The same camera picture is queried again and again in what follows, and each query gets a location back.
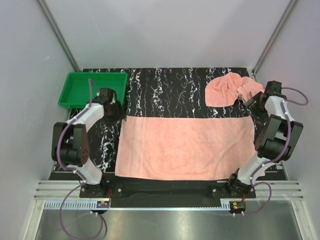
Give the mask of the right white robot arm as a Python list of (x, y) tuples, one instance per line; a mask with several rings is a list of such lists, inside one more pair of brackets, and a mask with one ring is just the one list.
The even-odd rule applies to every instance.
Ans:
[(282, 94), (282, 89), (282, 83), (269, 81), (264, 92), (244, 103), (263, 124), (263, 129), (254, 145), (255, 155), (225, 183), (225, 191), (232, 198), (253, 192), (257, 178), (267, 168), (287, 161), (298, 143), (304, 126), (291, 116), (287, 105), (291, 100)]

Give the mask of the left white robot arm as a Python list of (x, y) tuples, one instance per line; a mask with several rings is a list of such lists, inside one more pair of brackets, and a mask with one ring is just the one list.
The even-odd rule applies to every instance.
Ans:
[(53, 126), (51, 157), (64, 170), (82, 180), (85, 197), (103, 198), (108, 194), (107, 180), (90, 159), (88, 131), (102, 120), (106, 125), (126, 119), (126, 112), (111, 88), (101, 88), (95, 98), (75, 117)]

